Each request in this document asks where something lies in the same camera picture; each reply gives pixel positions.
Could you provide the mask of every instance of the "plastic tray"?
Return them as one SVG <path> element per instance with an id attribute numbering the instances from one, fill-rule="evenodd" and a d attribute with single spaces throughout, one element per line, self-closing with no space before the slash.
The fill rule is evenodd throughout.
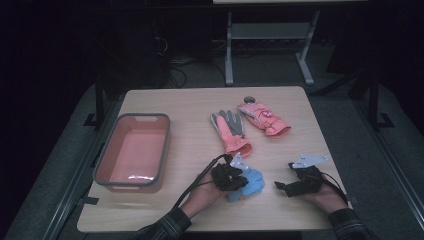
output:
<path id="1" fill-rule="evenodd" d="M 94 170 L 110 191 L 154 193 L 162 187 L 170 119 L 166 114 L 118 117 Z"/>

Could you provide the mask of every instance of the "sleeve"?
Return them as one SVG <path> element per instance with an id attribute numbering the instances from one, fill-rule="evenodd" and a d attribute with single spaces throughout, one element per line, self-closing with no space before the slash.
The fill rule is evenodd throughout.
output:
<path id="1" fill-rule="evenodd" d="M 138 230 L 129 240 L 178 239 L 191 226 L 191 221 L 180 208 L 173 208 L 152 225 Z"/>
<path id="2" fill-rule="evenodd" d="M 379 240 L 359 219 L 356 212 L 346 208 L 329 215 L 337 240 Z"/>

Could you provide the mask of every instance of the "glove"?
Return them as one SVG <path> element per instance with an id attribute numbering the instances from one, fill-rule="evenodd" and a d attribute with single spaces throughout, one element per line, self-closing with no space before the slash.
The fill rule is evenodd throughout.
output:
<path id="1" fill-rule="evenodd" d="M 241 156 L 246 157 L 252 152 L 252 144 L 244 138 L 240 114 L 221 110 L 219 116 L 211 115 L 211 121 L 224 143 L 226 153 L 235 156 L 240 152 Z"/>
<path id="2" fill-rule="evenodd" d="M 291 128 L 262 103 L 248 102 L 238 105 L 237 109 L 243 112 L 253 125 L 265 129 L 265 135 L 269 138 L 282 138 Z"/>
<path id="3" fill-rule="evenodd" d="M 262 173 L 256 169 L 249 168 L 240 176 L 243 176 L 249 181 L 249 183 L 239 188 L 238 190 L 231 192 L 227 198 L 230 202 L 235 202 L 238 200 L 245 199 L 249 196 L 256 195 L 262 192 L 262 188 L 265 186 L 265 181 L 263 180 Z"/>

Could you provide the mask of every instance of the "orange glove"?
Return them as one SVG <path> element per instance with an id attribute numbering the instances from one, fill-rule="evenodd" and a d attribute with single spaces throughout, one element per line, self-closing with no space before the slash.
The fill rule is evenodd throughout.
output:
<path id="1" fill-rule="evenodd" d="M 235 156 L 240 152 L 241 156 L 246 157 L 252 152 L 252 144 L 244 138 L 240 114 L 221 110 L 219 116 L 211 115 L 211 121 L 224 143 L 226 153 Z"/>
<path id="2" fill-rule="evenodd" d="M 265 130 L 269 138 L 282 138 L 290 130 L 290 126 L 280 117 L 276 116 L 271 109 L 262 103 L 255 103 L 254 98 L 245 98 L 245 104 L 240 104 L 237 109 L 243 112 L 253 125 Z"/>

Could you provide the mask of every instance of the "blue glove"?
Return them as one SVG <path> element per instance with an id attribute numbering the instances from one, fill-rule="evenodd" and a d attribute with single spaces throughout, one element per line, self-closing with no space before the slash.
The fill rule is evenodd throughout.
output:
<path id="1" fill-rule="evenodd" d="M 247 178 L 247 181 L 249 181 L 249 183 L 246 186 L 230 193 L 227 196 L 230 202 L 235 202 L 251 195 L 259 194 L 260 192 L 262 192 L 262 188 L 265 186 L 262 173 L 256 169 L 249 168 L 240 176 Z"/>

